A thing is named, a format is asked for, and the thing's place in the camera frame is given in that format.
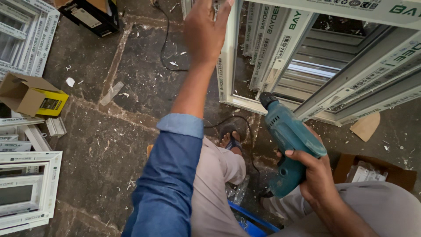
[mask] yellow box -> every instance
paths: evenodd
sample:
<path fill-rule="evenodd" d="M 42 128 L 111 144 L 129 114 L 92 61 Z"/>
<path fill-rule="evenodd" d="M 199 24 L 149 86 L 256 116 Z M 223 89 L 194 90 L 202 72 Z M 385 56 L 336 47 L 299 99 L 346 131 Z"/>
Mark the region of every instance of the yellow box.
<path fill-rule="evenodd" d="M 69 96 L 41 77 L 7 73 L 0 83 L 0 100 L 30 116 L 58 116 Z"/>
<path fill-rule="evenodd" d="M 30 89 L 38 91 L 45 95 L 45 99 L 40 105 L 37 114 L 58 116 L 61 110 L 63 109 L 67 99 L 69 98 L 68 94 L 64 93 L 62 90 L 58 92 L 52 92 L 37 88 Z"/>

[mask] rolled-up sleeve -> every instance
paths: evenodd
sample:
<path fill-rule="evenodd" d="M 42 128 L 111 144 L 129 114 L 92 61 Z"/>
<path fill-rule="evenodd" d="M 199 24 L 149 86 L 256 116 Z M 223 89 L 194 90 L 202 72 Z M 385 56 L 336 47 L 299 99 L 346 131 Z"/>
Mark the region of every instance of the rolled-up sleeve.
<path fill-rule="evenodd" d="M 203 139 L 203 120 L 171 113 L 132 194 L 133 213 L 122 236 L 190 236 L 191 198 Z"/>

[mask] black box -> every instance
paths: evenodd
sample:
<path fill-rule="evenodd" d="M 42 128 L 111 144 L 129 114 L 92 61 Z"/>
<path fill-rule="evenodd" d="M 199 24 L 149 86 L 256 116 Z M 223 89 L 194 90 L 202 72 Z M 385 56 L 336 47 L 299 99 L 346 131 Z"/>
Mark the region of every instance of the black box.
<path fill-rule="evenodd" d="M 82 24 L 100 37 L 119 31 L 118 11 L 113 0 L 56 0 L 55 5 L 72 22 Z"/>

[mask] teal power drill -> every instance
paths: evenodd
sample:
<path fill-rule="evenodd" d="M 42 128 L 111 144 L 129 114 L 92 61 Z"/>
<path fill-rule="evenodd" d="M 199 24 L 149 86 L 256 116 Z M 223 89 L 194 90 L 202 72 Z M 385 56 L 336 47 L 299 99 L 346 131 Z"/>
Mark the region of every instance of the teal power drill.
<path fill-rule="evenodd" d="M 269 180 L 266 197 L 286 196 L 306 179 L 306 167 L 285 156 L 286 150 L 301 150 L 315 158 L 327 154 L 323 144 L 297 119 L 285 105 L 269 92 L 260 94 L 260 103 L 267 110 L 265 123 L 270 135 L 283 154 L 278 162 L 278 174 Z"/>

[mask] sandal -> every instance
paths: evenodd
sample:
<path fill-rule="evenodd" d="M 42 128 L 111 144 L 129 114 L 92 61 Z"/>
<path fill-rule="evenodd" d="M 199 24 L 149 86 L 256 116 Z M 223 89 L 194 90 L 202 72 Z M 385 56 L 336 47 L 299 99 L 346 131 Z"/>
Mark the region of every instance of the sandal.
<path fill-rule="evenodd" d="M 227 123 L 226 125 L 222 126 L 221 130 L 219 130 L 219 142 L 222 142 L 224 135 L 229 133 L 231 135 L 231 140 L 225 146 L 225 149 L 231 150 L 234 147 L 238 147 L 242 152 L 241 143 L 232 136 L 233 131 L 237 131 L 237 126 L 233 122 Z"/>

